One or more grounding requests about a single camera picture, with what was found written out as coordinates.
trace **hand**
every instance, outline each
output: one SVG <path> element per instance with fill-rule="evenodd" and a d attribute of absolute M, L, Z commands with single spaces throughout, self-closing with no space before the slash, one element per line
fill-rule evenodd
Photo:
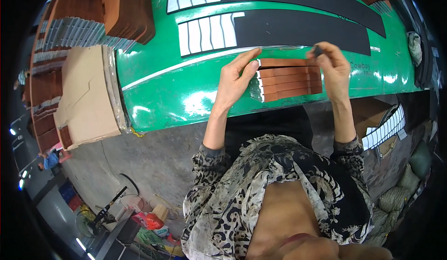
<path fill-rule="evenodd" d="M 323 70 L 325 88 L 329 100 L 333 103 L 349 101 L 349 73 L 351 67 L 340 49 L 328 42 L 317 43 L 324 53 L 316 58 Z M 306 53 L 306 57 L 315 58 L 314 49 Z"/>
<path fill-rule="evenodd" d="M 250 79 L 259 68 L 258 61 L 251 61 L 250 63 L 249 61 L 256 58 L 261 52 L 260 48 L 255 48 L 241 53 L 231 63 L 222 68 L 213 108 L 216 107 L 223 112 L 228 111 L 239 100 L 247 89 Z"/>

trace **wall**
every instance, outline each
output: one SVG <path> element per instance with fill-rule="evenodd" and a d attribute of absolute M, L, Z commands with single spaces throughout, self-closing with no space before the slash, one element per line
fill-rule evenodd
<path fill-rule="evenodd" d="M 82 255 L 84 251 L 75 240 L 80 236 L 75 226 L 78 211 L 76 213 L 71 211 L 60 195 L 57 186 L 48 192 L 36 208 L 54 233 L 76 253 Z"/>

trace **black object in hand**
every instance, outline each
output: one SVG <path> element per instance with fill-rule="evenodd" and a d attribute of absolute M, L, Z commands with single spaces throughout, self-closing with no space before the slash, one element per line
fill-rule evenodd
<path fill-rule="evenodd" d="M 316 57 L 320 56 L 321 54 L 323 54 L 323 50 L 318 45 L 316 45 L 315 49 L 313 51 L 313 55 L 315 55 L 315 58 L 316 58 Z"/>

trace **blue shirt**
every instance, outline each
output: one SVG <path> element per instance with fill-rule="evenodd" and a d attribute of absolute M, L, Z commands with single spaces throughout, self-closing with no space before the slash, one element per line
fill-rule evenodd
<path fill-rule="evenodd" d="M 59 158 L 54 152 L 51 152 L 47 158 L 43 159 L 43 167 L 45 170 L 53 168 L 57 163 L 59 163 Z"/>

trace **wrist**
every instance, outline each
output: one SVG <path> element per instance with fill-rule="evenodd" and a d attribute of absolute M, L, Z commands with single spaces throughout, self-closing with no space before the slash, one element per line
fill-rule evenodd
<path fill-rule="evenodd" d="M 211 109 L 211 116 L 215 117 L 227 117 L 228 112 L 230 111 L 231 106 L 224 106 L 220 103 L 214 103 L 213 108 Z"/>
<path fill-rule="evenodd" d="M 332 103 L 332 106 L 340 106 L 340 107 L 344 107 L 347 105 L 351 106 L 351 101 L 349 100 L 349 95 L 339 97 L 339 98 L 333 98 L 330 101 Z"/>

